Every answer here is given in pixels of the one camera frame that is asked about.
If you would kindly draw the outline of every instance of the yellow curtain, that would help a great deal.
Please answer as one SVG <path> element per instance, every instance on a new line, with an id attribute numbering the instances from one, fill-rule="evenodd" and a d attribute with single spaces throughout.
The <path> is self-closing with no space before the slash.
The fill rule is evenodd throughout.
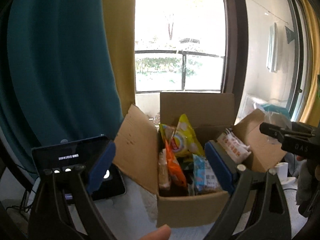
<path id="1" fill-rule="evenodd" d="M 111 64 L 122 112 L 126 115 L 135 98 L 135 0 L 102 0 L 102 3 Z"/>
<path id="2" fill-rule="evenodd" d="M 306 107 L 302 113 L 300 122 L 307 123 L 313 126 L 318 126 L 320 120 L 320 100 L 317 95 L 317 76 L 320 74 L 320 32 L 319 20 L 308 2 L 302 0 L 303 9 L 307 17 L 307 23 L 310 30 L 312 43 L 312 80 L 310 93 L 307 99 Z"/>

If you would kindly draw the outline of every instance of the cardboard box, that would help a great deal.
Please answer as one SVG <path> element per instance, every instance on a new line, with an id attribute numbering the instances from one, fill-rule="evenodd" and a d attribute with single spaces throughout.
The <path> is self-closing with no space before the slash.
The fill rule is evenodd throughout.
<path id="1" fill-rule="evenodd" d="M 232 94 L 162 92 L 161 123 L 177 125 L 186 114 L 201 144 L 216 139 L 225 128 L 233 126 Z M 264 114 L 256 110 L 234 127 L 234 133 L 252 154 L 245 165 L 253 171 L 265 172 L 284 157 L 280 145 L 271 145 L 259 131 Z M 157 195 L 157 226 L 194 227 L 215 222 L 229 199 L 226 191 L 198 196 L 161 197 L 158 190 L 158 132 L 148 117 L 132 105 L 115 139 L 114 164 L 132 180 Z M 247 209 L 252 207 L 251 194 Z"/>

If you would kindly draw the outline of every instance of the yellow snack bag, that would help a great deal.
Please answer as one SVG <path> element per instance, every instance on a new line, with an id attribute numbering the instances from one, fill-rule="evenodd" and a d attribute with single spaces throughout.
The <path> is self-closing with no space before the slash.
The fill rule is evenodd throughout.
<path id="1" fill-rule="evenodd" d="M 159 125 L 159 130 L 160 130 L 160 133 L 161 133 L 161 137 L 162 137 L 162 140 L 163 142 L 165 143 L 165 141 L 169 142 L 171 137 L 172 137 L 172 134 L 174 133 L 175 131 L 175 127 L 172 127 L 170 125 L 166 125 L 166 124 L 163 124 L 161 123 Z"/>
<path id="2" fill-rule="evenodd" d="M 192 154 L 204 156 L 204 150 L 185 114 L 180 116 L 177 128 L 171 136 L 170 144 L 177 158 L 192 157 Z"/>

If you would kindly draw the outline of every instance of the teal curtain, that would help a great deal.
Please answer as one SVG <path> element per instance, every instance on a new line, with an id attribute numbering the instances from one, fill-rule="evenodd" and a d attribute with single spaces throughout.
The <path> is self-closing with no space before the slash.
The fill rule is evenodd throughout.
<path id="1" fill-rule="evenodd" d="M 24 167 L 36 172 L 30 149 L 40 146 L 16 98 L 7 57 L 7 27 L 9 10 L 0 17 L 0 127 L 5 139 Z"/>
<path id="2" fill-rule="evenodd" d="M 7 55 L 14 93 L 7 97 L 16 100 L 24 122 L 10 116 L 14 107 L 8 110 L 3 97 L 0 103 L 11 130 L 25 127 L 19 143 L 11 142 L 20 145 L 25 164 L 31 147 L 100 134 L 115 138 L 123 116 L 102 0 L 14 0 Z"/>

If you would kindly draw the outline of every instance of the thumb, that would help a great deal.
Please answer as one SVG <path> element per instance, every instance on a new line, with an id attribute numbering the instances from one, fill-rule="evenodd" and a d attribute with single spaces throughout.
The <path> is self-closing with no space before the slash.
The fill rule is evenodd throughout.
<path id="1" fill-rule="evenodd" d="M 142 238 L 140 240 L 168 240 L 171 234 L 171 229 L 164 225 L 158 228 L 156 231 L 153 231 Z"/>

